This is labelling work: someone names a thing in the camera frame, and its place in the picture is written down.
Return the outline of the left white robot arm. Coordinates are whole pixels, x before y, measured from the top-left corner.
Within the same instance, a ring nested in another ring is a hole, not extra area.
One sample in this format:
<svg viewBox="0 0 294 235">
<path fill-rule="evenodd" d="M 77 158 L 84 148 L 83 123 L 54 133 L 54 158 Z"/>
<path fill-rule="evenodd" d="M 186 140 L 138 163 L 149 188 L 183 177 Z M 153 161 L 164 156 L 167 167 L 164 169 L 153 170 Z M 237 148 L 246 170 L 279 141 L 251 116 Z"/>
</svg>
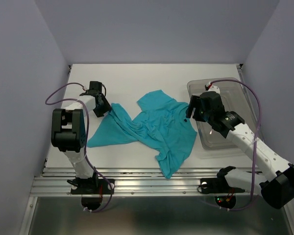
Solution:
<svg viewBox="0 0 294 235">
<path fill-rule="evenodd" d="M 51 144 L 69 159 L 75 170 L 75 178 L 67 181 L 71 194 L 113 194 L 114 184 L 98 178 L 101 174 L 86 153 L 89 112 L 100 118 L 112 110 L 106 99 L 106 88 L 97 83 L 72 101 L 65 109 L 54 109 L 51 120 Z"/>
</svg>

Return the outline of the turquoise t shirt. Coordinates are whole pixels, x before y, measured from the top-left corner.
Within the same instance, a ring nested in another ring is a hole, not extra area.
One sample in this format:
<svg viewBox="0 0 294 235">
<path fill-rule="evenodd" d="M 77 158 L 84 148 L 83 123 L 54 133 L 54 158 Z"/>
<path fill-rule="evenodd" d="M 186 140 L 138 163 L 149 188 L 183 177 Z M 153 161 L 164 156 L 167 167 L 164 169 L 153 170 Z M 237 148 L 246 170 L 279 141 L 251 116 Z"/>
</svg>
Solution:
<svg viewBox="0 0 294 235">
<path fill-rule="evenodd" d="M 190 156 L 197 132 L 186 118 L 188 104 L 178 102 L 162 90 L 149 92 L 137 101 L 141 112 L 131 119 L 119 103 L 103 118 L 89 148 L 139 141 L 157 150 L 156 160 L 165 178 L 176 173 Z"/>
</svg>

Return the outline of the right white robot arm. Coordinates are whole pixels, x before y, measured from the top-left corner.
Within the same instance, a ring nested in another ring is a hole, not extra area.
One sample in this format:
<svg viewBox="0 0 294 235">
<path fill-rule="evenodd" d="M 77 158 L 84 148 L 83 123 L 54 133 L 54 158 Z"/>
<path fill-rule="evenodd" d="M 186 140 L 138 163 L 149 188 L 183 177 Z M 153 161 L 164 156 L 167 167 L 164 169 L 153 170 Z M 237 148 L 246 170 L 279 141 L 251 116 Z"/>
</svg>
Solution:
<svg viewBox="0 0 294 235">
<path fill-rule="evenodd" d="M 262 174 L 246 172 L 234 166 L 219 170 L 215 178 L 201 180 L 203 194 L 250 190 L 260 195 L 271 207 L 282 208 L 294 199 L 294 164 L 285 160 L 263 143 L 236 112 L 226 111 L 219 93 L 204 92 L 191 96 L 187 118 L 208 123 L 212 129 L 245 153 Z"/>
</svg>

